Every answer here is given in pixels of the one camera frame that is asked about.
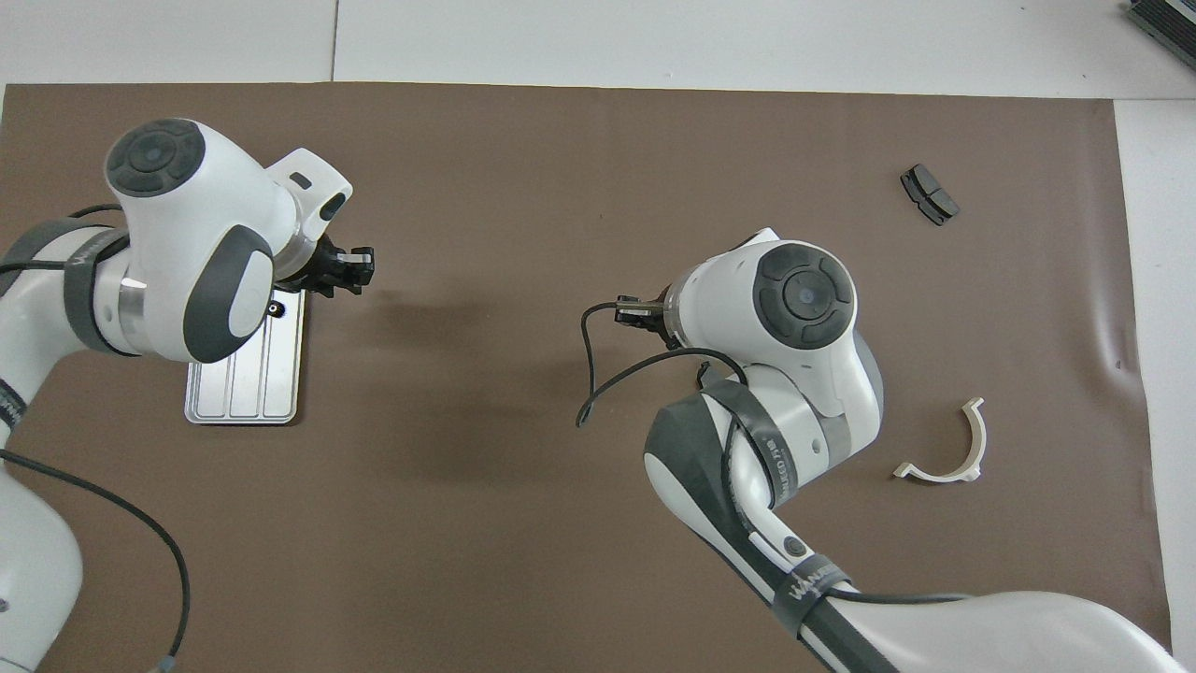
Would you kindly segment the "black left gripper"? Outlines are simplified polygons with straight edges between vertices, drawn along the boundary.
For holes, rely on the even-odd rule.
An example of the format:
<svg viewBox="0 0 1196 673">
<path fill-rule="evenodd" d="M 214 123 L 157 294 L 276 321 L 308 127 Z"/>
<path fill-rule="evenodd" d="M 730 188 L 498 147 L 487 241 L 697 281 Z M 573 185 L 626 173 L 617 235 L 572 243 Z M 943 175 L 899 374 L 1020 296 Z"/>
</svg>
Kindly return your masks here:
<svg viewBox="0 0 1196 673">
<path fill-rule="evenodd" d="M 315 241 L 309 261 L 299 271 L 274 281 L 274 289 L 282 293 L 316 293 L 332 298 L 335 290 L 346 290 L 354 295 L 364 293 L 364 287 L 371 282 L 376 273 L 376 249 L 350 247 L 349 251 L 335 246 L 332 239 L 324 234 Z"/>
</svg>

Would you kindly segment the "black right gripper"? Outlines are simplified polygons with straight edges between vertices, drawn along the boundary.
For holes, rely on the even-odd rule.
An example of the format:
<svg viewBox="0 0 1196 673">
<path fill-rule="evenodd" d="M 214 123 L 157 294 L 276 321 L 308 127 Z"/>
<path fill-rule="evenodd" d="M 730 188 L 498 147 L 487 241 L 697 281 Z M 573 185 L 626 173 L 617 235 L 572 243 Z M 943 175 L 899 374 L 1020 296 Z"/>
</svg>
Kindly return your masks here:
<svg viewBox="0 0 1196 673">
<path fill-rule="evenodd" d="M 653 301 L 641 301 L 635 295 L 623 295 L 616 298 L 614 322 L 628 328 L 641 329 L 641 331 L 666 331 L 665 302 L 658 296 Z"/>
</svg>

